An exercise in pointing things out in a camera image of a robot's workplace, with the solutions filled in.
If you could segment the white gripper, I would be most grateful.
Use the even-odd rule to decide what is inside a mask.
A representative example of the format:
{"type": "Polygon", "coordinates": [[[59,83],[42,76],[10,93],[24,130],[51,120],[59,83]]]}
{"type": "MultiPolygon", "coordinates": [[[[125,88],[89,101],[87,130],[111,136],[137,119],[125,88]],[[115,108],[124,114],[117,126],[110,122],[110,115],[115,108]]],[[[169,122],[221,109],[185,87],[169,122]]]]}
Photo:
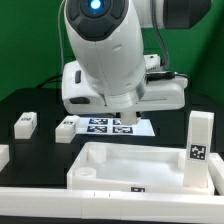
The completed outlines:
{"type": "Polygon", "coordinates": [[[100,114],[173,110],[185,105],[187,80],[144,81],[120,96],[105,96],[92,88],[77,61],[65,65],[62,77],[62,100],[70,114],[100,114]]]}

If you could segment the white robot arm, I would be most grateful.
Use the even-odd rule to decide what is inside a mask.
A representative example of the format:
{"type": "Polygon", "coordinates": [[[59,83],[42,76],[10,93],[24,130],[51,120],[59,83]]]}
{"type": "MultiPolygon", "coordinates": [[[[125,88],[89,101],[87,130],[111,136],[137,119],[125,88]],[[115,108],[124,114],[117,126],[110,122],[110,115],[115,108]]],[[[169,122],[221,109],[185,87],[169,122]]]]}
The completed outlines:
{"type": "Polygon", "coordinates": [[[179,109],[188,81],[169,60],[146,55],[142,30],[190,29],[213,0],[66,0],[75,60],[64,66],[62,99],[71,114],[179,109]]]}

